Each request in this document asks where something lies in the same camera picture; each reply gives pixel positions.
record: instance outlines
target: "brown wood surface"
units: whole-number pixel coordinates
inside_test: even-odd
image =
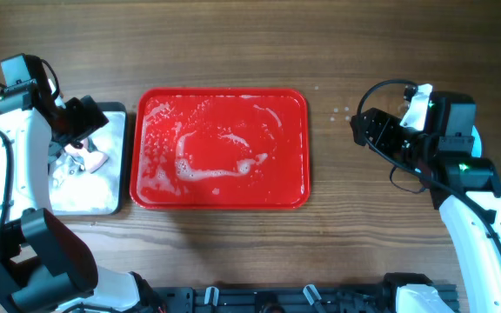
[[[64,218],[99,264],[154,286],[368,283],[421,272],[456,283],[468,310],[430,196],[392,187],[391,166],[352,142],[345,117],[388,78],[463,91],[478,102],[485,155],[501,175],[501,2],[0,0],[0,59],[19,52],[47,59],[66,98],[90,94],[131,112],[156,86],[291,87],[309,101],[306,205],[175,212],[129,199],[114,216]],[[397,113],[401,92],[382,90],[371,105]]]

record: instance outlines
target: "red surface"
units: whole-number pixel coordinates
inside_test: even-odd
[[[311,193],[307,105],[287,89],[154,89],[130,196],[146,209],[294,209]]]

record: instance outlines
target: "wooden table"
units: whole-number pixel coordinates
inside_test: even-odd
[[[99,264],[154,286],[374,283],[386,272],[420,272],[456,283],[468,310],[428,193],[392,187],[391,166],[353,143],[345,118],[388,78],[468,93],[501,176],[501,2],[41,2],[0,0],[0,60],[47,59],[65,98],[90,94],[134,112],[156,86],[291,87],[310,104],[306,205],[156,212],[128,200],[114,216],[64,218]],[[397,113],[402,92],[381,90],[371,105]],[[418,185],[405,174],[396,180]]]

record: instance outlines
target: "red rectangular tray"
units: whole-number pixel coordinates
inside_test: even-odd
[[[149,90],[130,196],[146,209],[295,209],[311,193],[307,122],[296,90]]]

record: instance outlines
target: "wooden tabletop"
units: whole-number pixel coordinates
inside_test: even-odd
[[[345,118],[389,78],[470,94],[484,154],[501,176],[501,2],[41,2],[0,0],[0,60],[43,57],[66,99],[89,94],[135,112],[158,86],[290,87],[310,105],[313,180],[303,207],[148,211],[128,199],[113,216],[63,218],[98,264],[153,286],[374,283],[418,272],[456,283],[468,310],[429,194],[391,186],[391,166],[353,143]],[[402,92],[381,90],[370,106],[397,114]],[[403,173],[396,180],[418,186]]]

